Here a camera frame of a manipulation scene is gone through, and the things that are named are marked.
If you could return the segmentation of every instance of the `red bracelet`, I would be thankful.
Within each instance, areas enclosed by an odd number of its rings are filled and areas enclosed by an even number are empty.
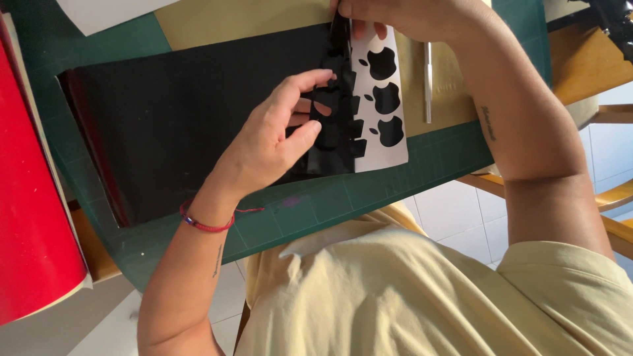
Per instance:
[[[207,226],[207,225],[204,225],[204,224],[200,224],[199,221],[197,221],[196,219],[193,219],[192,217],[188,216],[187,213],[185,212],[185,207],[187,205],[191,204],[192,201],[194,201],[194,200],[193,199],[189,199],[189,200],[185,201],[180,206],[180,216],[182,216],[182,220],[187,225],[191,225],[191,226],[195,227],[196,229],[200,229],[200,230],[206,231],[206,232],[220,232],[220,231],[228,230],[229,227],[231,227],[231,225],[233,225],[233,223],[235,222],[235,213],[233,213],[229,223],[224,225],[224,226]],[[246,210],[235,209],[235,210],[236,210],[236,212],[248,213],[248,212],[258,212],[260,210],[264,210],[264,208],[246,209]]]

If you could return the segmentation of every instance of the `white paper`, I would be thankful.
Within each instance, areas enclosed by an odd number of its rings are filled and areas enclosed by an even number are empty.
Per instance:
[[[178,0],[57,0],[86,36],[145,15]]]
[[[387,26],[387,38],[381,41],[374,31],[373,24],[368,23],[364,38],[360,40],[352,38],[351,47],[352,70],[356,72],[356,82],[353,93],[354,96],[360,97],[358,114],[354,115],[354,120],[363,120],[363,133],[359,139],[367,140],[365,156],[356,158],[354,161],[356,166],[355,171],[365,172],[367,170],[393,167],[406,163],[409,160],[409,153],[406,148],[398,49],[396,48],[394,30],[391,26]],[[379,56],[391,54],[389,49],[391,49],[393,53],[393,60],[378,62],[376,58]],[[391,73],[391,70],[385,71],[385,68],[379,68],[385,67],[385,65],[379,66],[378,63],[389,63],[390,66],[395,66],[395,71],[387,78],[375,74],[374,76],[378,77],[375,79],[371,73],[372,66],[374,73]],[[385,111],[385,106],[396,107],[396,105],[387,105],[389,100],[385,100],[385,96],[381,98],[380,95],[376,95],[376,89],[386,87],[397,87],[398,95],[394,96],[393,99],[395,99],[395,102],[399,101],[399,105],[391,112],[380,113],[376,105],[377,103],[383,104],[382,111]],[[400,125],[396,124],[398,121],[402,123],[401,131],[399,129]],[[396,132],[396,135],[389,135],[389,127],[394,129],[391,130],[391,132]]]

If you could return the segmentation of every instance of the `tattoo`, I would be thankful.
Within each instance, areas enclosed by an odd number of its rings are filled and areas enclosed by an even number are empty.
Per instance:
[[[488,110],[488,106],[482,106],[481,112],[484,114],[484,121],[486,121],[486,125],[488,126],[488,135],[490,136],[491,141],[497,141],[497,138],[494,137],[494,131],[492,130],[492,124],[490,123],[490,110]]]
[[[213,276],[211,278],[215,278],[215,275],[218,274],[218,266],[220,265],[220,255],[222,254],[222,244],[218,248],[218,256],[215,258],[215,270],[213,271]]]

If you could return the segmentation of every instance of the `white tile floor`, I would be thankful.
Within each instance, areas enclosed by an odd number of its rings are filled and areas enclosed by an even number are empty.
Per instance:
[[[601,105],[633,103],[633,82],[600,95]],[[633,125],[590,125],[580,132],[591,181],[597,193],[633,179]],[[448,182],[404,200],[415,220],[435,241],[496,269],[508,249],[505,200],[460,182]],[[633,203],[605,213],[616,220],[633,217]],[[618,256],[633,277],[633,261]],[[209,310],[213,333],[227,355],[233,354],[244,306],[241,261],[222,266]]]

